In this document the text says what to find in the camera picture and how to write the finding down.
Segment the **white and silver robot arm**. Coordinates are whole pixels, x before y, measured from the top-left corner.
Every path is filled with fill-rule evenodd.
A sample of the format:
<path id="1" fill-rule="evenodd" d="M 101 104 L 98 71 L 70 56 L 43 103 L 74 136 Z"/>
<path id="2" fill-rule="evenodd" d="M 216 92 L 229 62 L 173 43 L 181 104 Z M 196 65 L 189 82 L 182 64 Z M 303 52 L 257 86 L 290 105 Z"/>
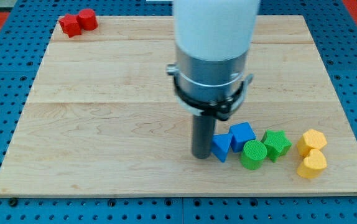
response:
<path id="1" fill-rule="evenodd" d="M 260 0 L 174 0 L 179 102 L 195 116 L 226 121 L 244 101 L 245 76 Z"/>

